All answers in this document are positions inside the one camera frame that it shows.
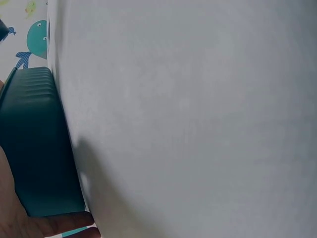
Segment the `white wall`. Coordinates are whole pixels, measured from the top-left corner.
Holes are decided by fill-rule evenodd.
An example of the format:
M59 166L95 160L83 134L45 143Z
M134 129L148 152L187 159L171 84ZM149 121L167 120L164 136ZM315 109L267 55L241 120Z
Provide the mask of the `white wall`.
M16 34L9 34L0 45L0 80L6 81L13 67L20 58L18 52L28 52L26 37L31 25L39 20L47 19L47 0L36 0L34 13L27 18L25 9L29 0L0 1L0 18L7 27L14 27ZM47 60L32 54L29 58L29 67L47 66Z
M316 237L316 1L60 3L52 68L105 238Z

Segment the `blue fish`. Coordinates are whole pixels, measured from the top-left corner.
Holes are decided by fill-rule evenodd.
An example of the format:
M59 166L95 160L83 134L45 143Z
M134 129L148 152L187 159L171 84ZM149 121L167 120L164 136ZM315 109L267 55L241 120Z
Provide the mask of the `blue fish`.
M16 31L14 31L14 28L12 26L8 27L9 33L3 38L5 40L9 34L13 34L15 36Z
M9 34L13 34L15 36L16 31L14 31L14 28L12 26L8 27L9 29Z

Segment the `teal object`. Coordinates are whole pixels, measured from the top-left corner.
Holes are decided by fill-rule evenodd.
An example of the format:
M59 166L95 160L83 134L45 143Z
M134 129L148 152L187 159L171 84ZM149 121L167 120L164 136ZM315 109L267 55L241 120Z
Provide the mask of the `teal object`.
M29 216L84 211L63 108L51 71L14 68L0 91L0 145Z
M79 228L79 229L76 229L76 230L73 230L73 231L70 231L70 232L65 232L63 234L61 234L62 237L67 237L67 236L70 236L70 235L73 235L73 234L76 234L78 232L81 232L83 230L85 230L86 227L83 227L83 228Z
M47 59L46 21L37 21L29 29L26 44L29 51L38 57Z

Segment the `hand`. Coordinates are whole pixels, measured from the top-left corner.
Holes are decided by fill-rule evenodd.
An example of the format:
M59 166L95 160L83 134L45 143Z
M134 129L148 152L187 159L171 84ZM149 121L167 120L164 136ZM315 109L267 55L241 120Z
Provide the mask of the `hand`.
M44 218L28 217L15 193L13 175L6 155L0 147L0 238L44 238L90 226L93 223L94 219L88 212ZM95 227L69 236L69 238L100 237Z

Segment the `cartoon fish sticker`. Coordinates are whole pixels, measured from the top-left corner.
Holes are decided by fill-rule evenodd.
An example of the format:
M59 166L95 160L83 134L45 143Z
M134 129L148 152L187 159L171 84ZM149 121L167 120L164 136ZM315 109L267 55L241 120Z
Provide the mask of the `cartoon fish sticker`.
M10 34L13 34L15 36L16 31L14 30L12 26L8 27L8 30L9 30L9 33L3 38L3 40L5 40Z
M46 21L41 20L35 22L29 29L26 37L26 44L29 52L18 52L15 56L20 58L16 64L17 68L29 67L29 57L34 54L38 57L47 59L47 37L46 37Z

